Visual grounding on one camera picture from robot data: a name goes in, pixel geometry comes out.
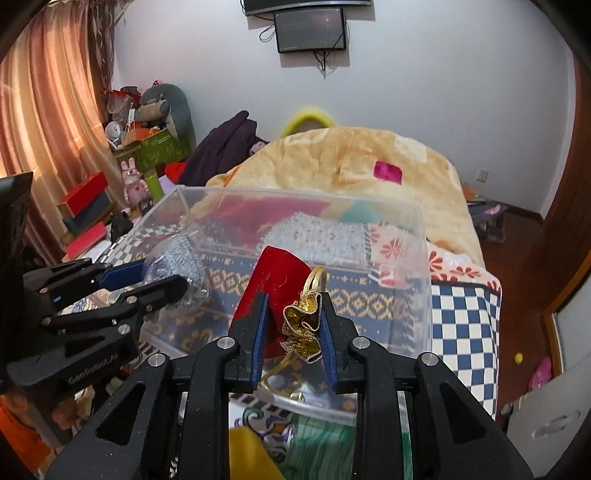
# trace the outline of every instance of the wall outlet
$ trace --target wall outlet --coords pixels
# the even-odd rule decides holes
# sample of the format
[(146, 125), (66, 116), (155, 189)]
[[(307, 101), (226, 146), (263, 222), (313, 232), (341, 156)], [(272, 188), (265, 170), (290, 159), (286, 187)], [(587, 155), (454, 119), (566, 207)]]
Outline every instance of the wall outlet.
[(481, 170), (478, 172), (478, 176), (476, 177), (476, 181), (481, 181), (482, 183), (486, 183), (486, 179), (488, 178), (488, 172), (486, 170)]

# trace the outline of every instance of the silver sparkly fabric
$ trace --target silver sparkly fabric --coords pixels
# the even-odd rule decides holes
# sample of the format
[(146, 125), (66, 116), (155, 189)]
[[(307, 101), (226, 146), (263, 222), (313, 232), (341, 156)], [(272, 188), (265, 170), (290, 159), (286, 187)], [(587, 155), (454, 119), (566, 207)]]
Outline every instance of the silver sparkly fabric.
[(209, 281), (199, 253), (187, 235), (173, 235), (160, 242), (144, 261), (144, 284), (180, 275), (189, 284), (187, 292), (167, 310), (194, 311), (209, 296)]

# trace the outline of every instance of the blanket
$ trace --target blanket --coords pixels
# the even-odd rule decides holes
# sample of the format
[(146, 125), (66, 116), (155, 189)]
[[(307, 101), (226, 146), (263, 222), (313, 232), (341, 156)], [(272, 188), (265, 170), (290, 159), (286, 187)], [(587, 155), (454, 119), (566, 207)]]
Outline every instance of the blanket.
[(484, 266), (454, 166), (437, 151), (393, 132), (334, 127), (292, 135), (270, 143), (207, 186), (315, 190), (413, 202), (421, 208), (432, 243)]

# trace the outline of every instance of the wooden door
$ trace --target wooden door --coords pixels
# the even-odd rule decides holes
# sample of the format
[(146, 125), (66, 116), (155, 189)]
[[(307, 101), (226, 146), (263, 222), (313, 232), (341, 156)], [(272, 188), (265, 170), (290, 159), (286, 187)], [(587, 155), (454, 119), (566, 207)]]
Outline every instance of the wooden door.
[(575, 276), (591, 251), (591, 79), (576, 60), (575, 73), (573, 138), (562, 180), (544, 221), (542, 259), (562, 286)]

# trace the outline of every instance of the blue and white checkered fabric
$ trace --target blue and white checkered fabric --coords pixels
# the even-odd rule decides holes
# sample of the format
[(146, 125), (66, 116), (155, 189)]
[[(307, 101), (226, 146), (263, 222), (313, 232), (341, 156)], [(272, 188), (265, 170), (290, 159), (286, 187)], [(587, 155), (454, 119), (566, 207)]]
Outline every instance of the blue and white checkered fabric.
[(431, 285), (433, 347), (493, 417), (499, 371), (500, 296), (471, 283)]

